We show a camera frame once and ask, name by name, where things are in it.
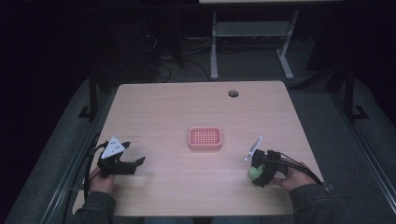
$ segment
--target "dark background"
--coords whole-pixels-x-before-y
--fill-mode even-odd
[[[293,36],[313,36],[318,41],[309,69],[347,62],[393,124],[395,9],[392,1],[367,0],[347,1],[324,11],[302,10]],[[148,18],[144,25],[142,16]],[[241,17],[232,12],[225,16]],[[90,73],[100,74],[102,91],[125,82],[149,82],[153,78],[149,65],[155,60],[145,51],[144,30],[177,54],[183,35],[209,35],[211,22],[209,11],[79,10],[68,1],[45,0],[2,1],[0,17],[0,137],[5,155],[1,157],[0,221],[18,197],[70,98]],[[97,65],[103,63],[113,69]]]

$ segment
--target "hand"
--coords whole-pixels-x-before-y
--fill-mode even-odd
[[[96,167],[90,173],[90,192],[99,191],[110,194],[114,186],[114,175],[108,175],[106,178],[100,176],[100,168]]]
[[[303,165],[304,167],[307,167],[303,162],[299,162],[300,164],[290,161],[288,159],[283,159],[282,161],[288,161],[297,165]],[[293,189],[297,189],[301,186],[308,185],[308,184],[317,184],[315,180],[313,180],[309,175],[306,175],[305,173],[298,171],[294,168],[289,167],[289,173],[286,176],[286,178],[277,178],[274,177],[270,184],[275,184],[279,185],[282,189],[286,191],[291,191]]]

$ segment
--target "small green ball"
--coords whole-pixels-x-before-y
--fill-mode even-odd
[[[259,168],[250,167],[250,169],[248,170],[248,177],[250,177],[250,179],[252,180],[258,178],[261,174],[262,165],[259,166]]]

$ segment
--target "pink basket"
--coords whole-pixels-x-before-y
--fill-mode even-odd
[[[221,149],[221,129],[216,127],[191,128],[189,148],[193,150]]]

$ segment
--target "forearm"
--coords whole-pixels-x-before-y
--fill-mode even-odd
[[[319,185],[311,184],[294,189],[290,192],[290,198],[296,224],[347,223],[347,209]]]
[[[112,223],[116,201],[103,192],[91,192],[87,202],[78,209],[74,223]]]

